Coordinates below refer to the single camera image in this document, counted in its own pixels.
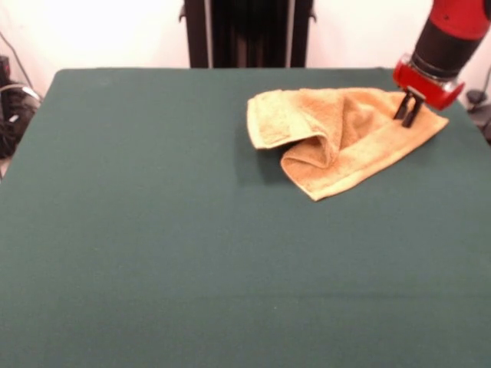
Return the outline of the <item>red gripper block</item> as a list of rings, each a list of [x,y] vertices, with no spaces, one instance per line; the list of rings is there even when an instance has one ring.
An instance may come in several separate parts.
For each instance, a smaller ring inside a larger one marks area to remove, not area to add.
[[[403,54],[398,60],[393,79],[405,92],[394,114],[395,120],[403,120],[403,127],[412,127],[424,102],[437,110],[444,110],[458,98],[464,88],[464,83],[456,78],[444,80],[425,74],[414,65],[408,53]],[[407,112],[411,99],[414,100],[414,105],[412,110]]]

